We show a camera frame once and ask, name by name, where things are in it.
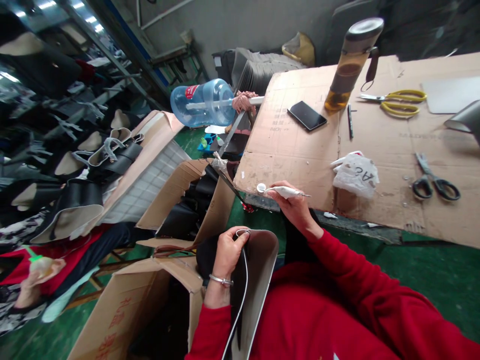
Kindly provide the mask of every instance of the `black-handled scissors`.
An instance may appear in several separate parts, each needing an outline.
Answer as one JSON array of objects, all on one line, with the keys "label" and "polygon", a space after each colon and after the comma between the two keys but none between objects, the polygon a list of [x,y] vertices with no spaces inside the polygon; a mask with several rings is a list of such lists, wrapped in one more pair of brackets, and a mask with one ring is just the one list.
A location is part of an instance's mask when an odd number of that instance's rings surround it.
[{"label": "black-handled scissors", "polygon": [[460,191],[455,185],[450,181],[433,174],[432,170],[430,170],[425,154],[416,152],[415,155],[424,172],[424,175],[411,186],[411,189],[416,196],[422,199],[429,199],[432,197],[434,191],[430,186],[429,180],[431,180],[438,194],[445,200],[456,201],[460,199]]}]

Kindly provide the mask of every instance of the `silver bracelet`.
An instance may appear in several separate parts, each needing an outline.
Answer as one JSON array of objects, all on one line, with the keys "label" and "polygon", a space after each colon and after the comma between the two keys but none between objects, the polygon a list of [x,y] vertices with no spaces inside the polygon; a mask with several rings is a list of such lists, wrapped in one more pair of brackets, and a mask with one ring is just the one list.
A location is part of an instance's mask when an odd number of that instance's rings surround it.
[{"label": "silver bracelet", "polygon": [[227,280],[227,279],[221,279],[219,277],[213,276],[212,274],[210,274],[209,276],[210,276],[210,279],[215,280],[216,282],[219,282],[220,284],[228,285],[228,286],[233,286],[234,285],[233,281],[230,281],[230,280]]}]

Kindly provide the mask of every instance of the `white paint pen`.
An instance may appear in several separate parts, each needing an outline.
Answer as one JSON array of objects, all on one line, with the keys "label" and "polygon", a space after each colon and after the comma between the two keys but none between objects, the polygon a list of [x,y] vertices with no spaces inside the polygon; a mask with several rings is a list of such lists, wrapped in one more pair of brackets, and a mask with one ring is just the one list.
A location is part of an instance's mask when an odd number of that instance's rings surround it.
[{"label": "white paint pen", "polygon": [[259,193],[267,193],[269,191],[276,191],[284,199],[293,198],[293,197],[297,197],[297,196],[303,196],[303,197],[306,197],[306,198],[311,198],[310,195],[304,194],[303,192],[301,192],[299,190],[295,190],[294,188],[291,188],[291,187],[288,187],[288,186],[274,186],[274,187],[267,188],[267,186],[262,182],[259,183],[256,186],[256,190]]}]

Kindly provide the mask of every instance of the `blue water jug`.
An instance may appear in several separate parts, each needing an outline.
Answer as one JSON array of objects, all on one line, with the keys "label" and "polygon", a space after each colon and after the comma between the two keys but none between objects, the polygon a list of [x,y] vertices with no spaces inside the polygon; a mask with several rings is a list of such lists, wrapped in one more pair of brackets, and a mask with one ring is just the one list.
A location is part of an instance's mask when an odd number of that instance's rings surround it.
[{"label": "blue water jug", "polygon": [[187,127],[228,126],[235,119],[233,98],[230,86],[222,79],[214,79],[202,85],[176,87],[171,92],[170,105]]}]

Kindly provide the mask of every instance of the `wooden stool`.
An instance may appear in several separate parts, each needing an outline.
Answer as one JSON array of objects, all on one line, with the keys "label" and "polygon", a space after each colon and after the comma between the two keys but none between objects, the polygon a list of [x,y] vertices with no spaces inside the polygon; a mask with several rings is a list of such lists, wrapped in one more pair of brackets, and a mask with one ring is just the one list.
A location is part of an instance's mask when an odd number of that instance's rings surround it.
[{"label": "wooden stool", "polygon": [[[75,308],[79,305],[86,304],[88,302],[91,302],[93,300],[96,300],[100,297],[102,292],[105,289],[105,285],[99,280],[99,277],[104,276],[104,275],[110,275],[115,272],[117,272],[120,269],[126,268],[128,265],[131,265],[133,263],[136,263],[140,260],[144,260],[143,258],[138,258],[138,259],[133,259],[133,260],[125,260],[122,255],[125,253],[128,253],[132,251],[134,248],[133,247],[125,247],[125,248],[118,248],[113,250],[111,253],[109,253],[100,263],[98,267],[100,267],[100,270],[95,272],[88,281],[90,284],[95,287],[96,291],[91,292],[89,294],[85,295],[80,295],[80,292],[83,290],[85,285],[87,284],[86,282],[81,285],[76,291],[75,294],[70,299],[70,302],[66,306],[66,308],[63,310],[64,312],[68,309]],[[116,260],[116,262],[111,262],[107,263],[108,259],[112,257]]]}]

